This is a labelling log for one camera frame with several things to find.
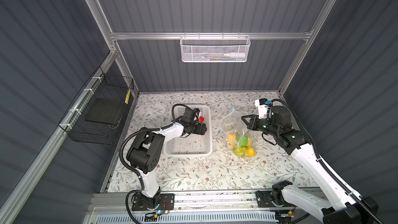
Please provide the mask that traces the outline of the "yellow lemon toy small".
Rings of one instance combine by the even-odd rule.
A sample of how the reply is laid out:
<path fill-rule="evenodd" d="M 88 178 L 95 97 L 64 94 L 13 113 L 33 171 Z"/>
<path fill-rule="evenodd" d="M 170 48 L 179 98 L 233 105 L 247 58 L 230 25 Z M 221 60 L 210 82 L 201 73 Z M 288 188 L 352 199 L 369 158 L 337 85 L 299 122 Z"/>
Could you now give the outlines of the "yellow lemon toy small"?
<path fill-rule="evenodd" d="M 236 136 L 235 134 L 228 134 L 226 140 L 230 146 L 236 146 Z"/>

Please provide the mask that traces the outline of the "white plastic basket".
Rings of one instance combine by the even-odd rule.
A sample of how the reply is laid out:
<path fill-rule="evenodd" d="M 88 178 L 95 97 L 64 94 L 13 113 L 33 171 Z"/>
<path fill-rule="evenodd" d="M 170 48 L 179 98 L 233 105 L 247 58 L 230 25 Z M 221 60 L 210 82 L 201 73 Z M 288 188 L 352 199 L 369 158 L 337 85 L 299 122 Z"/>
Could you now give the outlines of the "white plastic basket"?
<path fill-rule="evenodd" d="M 203 123 L 206 124 L 207 130 L 204 135 L 191 134 L 182 138 L 174 138 L 163 145 L 163 152 L 167 157 L 175 158 L 195 158 L 205 157 L 212 153 L 212 125 L 211 111 L 209 106 L 201 104 L 188 104 L 192 109 L 198 108 L 201 117 L 204 118 Z"/>

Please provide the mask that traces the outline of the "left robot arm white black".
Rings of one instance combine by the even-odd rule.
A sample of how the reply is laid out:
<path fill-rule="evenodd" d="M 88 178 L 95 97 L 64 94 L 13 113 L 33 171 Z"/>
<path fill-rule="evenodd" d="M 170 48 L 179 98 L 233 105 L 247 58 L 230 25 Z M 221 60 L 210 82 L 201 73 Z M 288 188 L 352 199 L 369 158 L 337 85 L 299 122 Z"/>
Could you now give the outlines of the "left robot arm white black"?
<path fill-rule="evenodd" d="M 154 170 L 160 161 L 163 145 L 184 135 L 206 134 L 206 124 L 200 121 L 200 117 L 198 108 L 176 104 L 172 107 L 171 123 L 154 129 L 144 127 L 125 138 L 119 150 L 119 160 L 138 176 L 144 197 L 153 199 L 160 194 Z"/>

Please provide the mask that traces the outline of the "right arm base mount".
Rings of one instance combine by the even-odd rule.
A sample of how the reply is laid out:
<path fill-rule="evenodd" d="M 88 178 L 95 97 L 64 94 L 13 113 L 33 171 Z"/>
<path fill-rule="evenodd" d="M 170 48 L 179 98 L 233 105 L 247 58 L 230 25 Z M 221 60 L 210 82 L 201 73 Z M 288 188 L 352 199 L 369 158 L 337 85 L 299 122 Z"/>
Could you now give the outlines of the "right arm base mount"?
<path fill-rule="evenodd" d="M 257 190 L 255 195 L 258 207 L 266 208 L 293 206 L 284 199 L 282 194 L 282 190 L 290 185 L 293 185 L 293 183 L 288 180 L 283 180 L 274 184 L 271 190 Z"/>

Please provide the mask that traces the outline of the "clear zip top bag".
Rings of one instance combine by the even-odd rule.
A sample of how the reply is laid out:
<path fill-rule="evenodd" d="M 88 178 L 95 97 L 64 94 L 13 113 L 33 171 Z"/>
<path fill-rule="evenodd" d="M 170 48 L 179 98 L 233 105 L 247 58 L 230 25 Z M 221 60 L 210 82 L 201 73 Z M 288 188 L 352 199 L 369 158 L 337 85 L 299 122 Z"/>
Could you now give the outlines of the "clear zip top bag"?
<path fill-rule="evenodd" d="M 229 149 L 230 153 L 232 156 L 236 159 L 240 159 L 241 161 L 244 162 L 249 162 L 254 159 L 255 155 L 253 157 L 239 157 L 234 153 L 234 148 L 239 147 L 237 146 L 237 141 L 236 141 L 236 146 L 230 146 L 229 143 L 226 140 L 226 136 L 228 134 L 235 134 L 237 137 L 238 135 L 246 135 L 249 138 L 248 141 L 248 147 L 251 147 L 255 150 L 255 133 L 253 131 L 250 131 L 247 129 L 246 125 L 244 122 L 241 120 L 242 116 L 248 115 L 247 112 L 240 112 L 237 111 L 236 109 L 232 109 L 232 111 L 224 116 L 221 121 L 220 121 L 220 127 L 222 130 L 222 133 L 224 134 L 224 140 L 226 141 L 227 148 Z"/>

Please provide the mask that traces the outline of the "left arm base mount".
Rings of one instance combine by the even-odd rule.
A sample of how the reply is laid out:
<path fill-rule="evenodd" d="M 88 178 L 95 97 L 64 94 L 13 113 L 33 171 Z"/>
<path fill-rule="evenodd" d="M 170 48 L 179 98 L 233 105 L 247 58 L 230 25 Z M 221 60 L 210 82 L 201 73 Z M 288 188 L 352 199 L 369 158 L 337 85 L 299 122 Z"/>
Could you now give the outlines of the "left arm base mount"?
<path fill-rule="evenodd" d="M 175 194 L 157 194 L 153 198 L 148 198 L 141 193 L 136 193 L 131 203 L 133 211 L 170 211 L 174 209 Z"/>

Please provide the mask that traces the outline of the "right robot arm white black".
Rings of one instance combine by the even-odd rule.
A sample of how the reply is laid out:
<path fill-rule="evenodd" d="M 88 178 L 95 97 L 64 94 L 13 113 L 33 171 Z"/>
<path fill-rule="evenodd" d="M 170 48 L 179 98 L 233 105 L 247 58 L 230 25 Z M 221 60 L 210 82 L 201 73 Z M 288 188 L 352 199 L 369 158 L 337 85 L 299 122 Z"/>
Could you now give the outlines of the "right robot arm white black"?
<path fill-rule="evenodd" d="M 241 117 L 247 129 L 272 136 L 276 145 L 309 173 L 326 197 L 317 198 L 284 180 L 273 185 L 273 203 L 295 205 L 323 224 L 380 224 L 376 216 L 378 204 L 371 197 L 364 198 L 327 164 L 304 127 L 293 128 L 293 117 L 295 114 L 288 107 L 271 105 L 261 115 Z"/>

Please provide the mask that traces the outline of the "yellow round fruit toy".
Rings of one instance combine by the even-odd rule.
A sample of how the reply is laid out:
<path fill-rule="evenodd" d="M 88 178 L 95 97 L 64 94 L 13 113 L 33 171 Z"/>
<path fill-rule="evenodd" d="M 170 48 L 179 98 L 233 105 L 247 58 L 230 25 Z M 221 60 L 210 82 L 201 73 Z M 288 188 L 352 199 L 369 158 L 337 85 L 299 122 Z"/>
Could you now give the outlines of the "yellow round fruit toy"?
<path fill-rule="evenodd" d="M 248 147 L 247 151 L 245 152 L 245 156 L 253 157 L 256 154 L 255 150 L 251 147 Z"/>

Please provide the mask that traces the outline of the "green lime toy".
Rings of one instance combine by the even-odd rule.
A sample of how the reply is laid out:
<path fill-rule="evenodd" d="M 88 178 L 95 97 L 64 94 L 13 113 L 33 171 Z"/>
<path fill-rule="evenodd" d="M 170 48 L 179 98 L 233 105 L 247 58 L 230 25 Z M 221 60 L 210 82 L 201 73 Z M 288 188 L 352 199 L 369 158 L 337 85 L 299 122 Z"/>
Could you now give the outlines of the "green lime toy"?
<path fill-rule="evenodd" d="M 246 147 L 248 146 L 249 138 L 246 135 L 238 135 L 236 137 L 237 146 L 239 147 Z"/>

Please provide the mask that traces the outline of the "green pear toy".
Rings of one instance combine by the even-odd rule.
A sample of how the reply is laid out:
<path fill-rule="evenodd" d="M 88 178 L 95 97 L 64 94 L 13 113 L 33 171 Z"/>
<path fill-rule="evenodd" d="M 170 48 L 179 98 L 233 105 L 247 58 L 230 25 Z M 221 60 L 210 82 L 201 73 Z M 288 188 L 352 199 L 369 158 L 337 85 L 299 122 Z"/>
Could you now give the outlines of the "green pear toy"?
<path fill-rule="evenodd" d="M 235 147 L 234 153 L 239 157 L 244 157 L 247 152 L 247 147 Z"/>

